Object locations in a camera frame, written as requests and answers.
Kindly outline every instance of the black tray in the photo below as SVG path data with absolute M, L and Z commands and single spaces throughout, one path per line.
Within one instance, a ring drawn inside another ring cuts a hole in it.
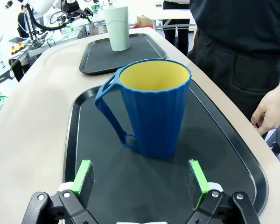
M 80 72 L 90 76 L 102 75 L 136 61 L 166 56 L 166 52 L 147 34 L 131 34 L 130 48 L 118 52 L 112 51 L 109 38 L 106 38 L 86 46 Z
M 73 181 L 82 160 L 93 162 L 96 180 L 87 209 L 99 223 L 186 223 L 193 210 L 186 185 L 191 158 L 200 162 L 207 180 L 220 183 L 227 194 L 246 192 L 260 215 L 268 196 L 262 168 L 195 82 L 190 88 L 178 148 L 172 158 L 162 160 L 144 158 L 121 145 L 94 105 L 98 87 L 76 99 L 70 117 L 64 180 Z M 119 89 L 104 99 L 123 129 L 132 132 Z

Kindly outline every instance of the mug handle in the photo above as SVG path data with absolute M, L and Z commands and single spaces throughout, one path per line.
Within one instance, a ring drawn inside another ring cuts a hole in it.
M 121 143 L 126 146 L 129 147 L 131 150 L 133 151 L 139 151 L 138 146 L 135 145 L 131 145 L 129 143 L 126 142 L 126 137 L 127 136 L 132 136 L 135 137 L 134 134 L 130 134 L 125 132 L 120 123 L 117 121 L 116 117 L 114 116 L 114 114 L 112 113 L 112 111 L 110 110 L 110 108 L 108 107 L 108 105 L 106 104 L 106 102 L 103 99 L 103 96 L 106 95 L 114 86 L 116 85 L 120 85 L 121 83 L 119 81 L 119 75 L 121 73 L 122 69 L 118 69 L 115 74 L 106 82 L 104 83 L 98 90 L 96 99 L 94 101 L 95 106 L 102 112 L 102 114 L 108 119 L 108 121 L 110 122 L 110 124 L 113 126 L 114 130 L 116 131 Z

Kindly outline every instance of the person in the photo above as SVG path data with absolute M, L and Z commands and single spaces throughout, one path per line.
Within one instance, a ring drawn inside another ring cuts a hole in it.
M 280 125 L 280 1 L 191 0 L 190 10 L 188 58 L 265 137 Z
M 190 9 L 190 0 L 164 0 L 163 9 Z M 174 24 L 190 24 L 190 19 L 182 20 L 171 20 L 168 25 Z M 164 29 L 165 38 L 172 45 L 175 46 L 175 29 L 168 28 Z M 180 27 L 178 29 L 178 43 L 177 48 L 184 54 L 187 55 L 189 48 L 189 28 Z
M 25 13 L 27 12 L 27 9 L 23 5 L 21 5 L 21 9 L 22 11 L 18 15 L 19 33 L 21 37 L 28 38 L 28 33 L 23 29 L 25 28 Z

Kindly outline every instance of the black shirt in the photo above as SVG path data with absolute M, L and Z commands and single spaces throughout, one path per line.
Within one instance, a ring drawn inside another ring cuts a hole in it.
M 23 28 L 25 28 L 25 17 L 24 17 L 24 13 L 20 13 L 19 15 L 18 15 L 18 22 L 19 22 L 19 24 L 23 27 Z M 19 31 L 20 31 L 20 36 L 21 37 L 23 37 L 23 38 L 27 38 L 27 37 L 29 37 L 29 35 L 19 26 Z
M 251 55 L 280 57 L 280 0 L 191 0 L 197 26 Z

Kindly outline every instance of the mug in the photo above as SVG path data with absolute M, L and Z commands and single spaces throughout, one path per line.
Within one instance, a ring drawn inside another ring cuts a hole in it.
M 99 88 L 95 106 L 111 123 L 124 146 L 149 158 L 170 157 L 177 146 L 191 76 L 189 68 L 176 61 L 134 62 L 118 69 Z M 120 87 L 134 134 L 122 129 L 103 100 L 116 85 Z M 127 136 L 135 137 L 137 145 L 129 144 Z
M 111 49 L 123 51 L 130 48 L 128 7 L 107 7 L 103 9 Z

